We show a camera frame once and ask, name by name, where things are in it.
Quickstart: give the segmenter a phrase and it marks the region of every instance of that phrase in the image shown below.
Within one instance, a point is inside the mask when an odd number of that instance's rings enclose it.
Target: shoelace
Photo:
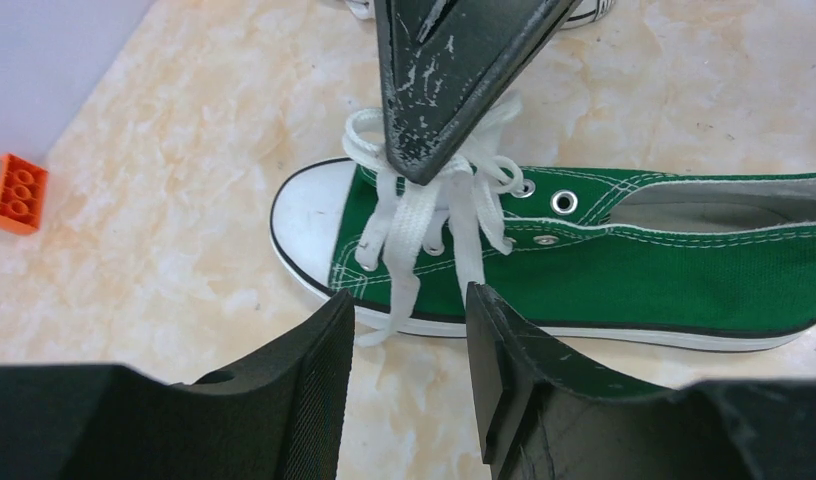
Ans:
[[[462,301],[470,282],[484,283],[480,229],[493,248],[505,255],[511,253],[513,243],[505,237],[499,196],[521,191],[523,172],[496,151],[503,128],[522,108],[518,94],[503,96],[428,185],[406,180],[402,196],[397,191],[399,175],[385,159],[384,145],[361,137],[363,133],[383,132],[381,109],[361,110],[346,121],[343,148],[358,165],[375,172],[378,195],[375,211],[355,249],[355,260],[372,271],[381,255],[391,279],[387,324],[357,337],[356,345],[381,343],[408,321],[420,291],[420,279],[414,275],[420,249],[432,255],[443,252],[442,229],[447,219]]]

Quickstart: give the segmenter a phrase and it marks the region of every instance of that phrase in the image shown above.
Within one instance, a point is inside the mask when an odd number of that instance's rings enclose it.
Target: marble countertop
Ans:
[[[618,0],[515,87],[522,164],[816,171],[816,0]],[[158,0],[46,159],[42,231],[0,232],[0,363],[190,382],[302,321],[272,196],[379,102],[374,25],[340,2]],[[816,327],[749,354],[569,343],[669,386],[816,376]],[[463,340],[356,349],[339,478],[489,478],[468,372]]]

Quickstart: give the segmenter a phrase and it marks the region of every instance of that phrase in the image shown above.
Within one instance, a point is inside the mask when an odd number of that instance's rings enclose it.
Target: canvas shoe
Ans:
[[[345,0],[345,2],[349,10],[361,20],[376,17],[374,0]],[[604,17],[613,5],[614,0],[582,0],[582,3],[570,15],[567,22],[561,26],[561,29],[568,30],[593,23]]]
[[[562,337],[751,351],[816,324],[816,174],[519,168],[495,153],[519,108],[503,98],[427,187],[361,138],[381,128],[361,111],[350,158],[281,187],[274,247],[322,299],[354,294],[358,321],[379,329],[359,344],[465,336],[471,281]]]

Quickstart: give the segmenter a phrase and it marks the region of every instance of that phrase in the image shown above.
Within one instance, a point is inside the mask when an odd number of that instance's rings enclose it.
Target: metal eyelet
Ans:
[[[532,240],[538,245],[555,245],[558,243],[558,237],[555,235],[539,235]]]
[[[434,248],[434,247],[429,247],[429,246],[423,245],[423,250],[426,253],[428,253],[429,255],[433,256],[433,257],[439,257],[439,256],[443,255],[443,252],[446,250],[446,247],[441,245],[440,248]]]
[[[514,198],[527,198],[531,197],[533,193],[535,193],[535,182],[527,178],[523,180],[523,188],[521,190],[511,192],[511,195]]]
[[[558,215],[570,215],[579,206],[579,197],[570,190],[559,190],[552,195],[550,201],[552,211]]]

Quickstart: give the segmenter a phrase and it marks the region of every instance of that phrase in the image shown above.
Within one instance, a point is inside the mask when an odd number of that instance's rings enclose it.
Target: orange lego brick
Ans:
[[[16,155],[0,157],[0,229],[29,235],[40,229],[49,172]]]

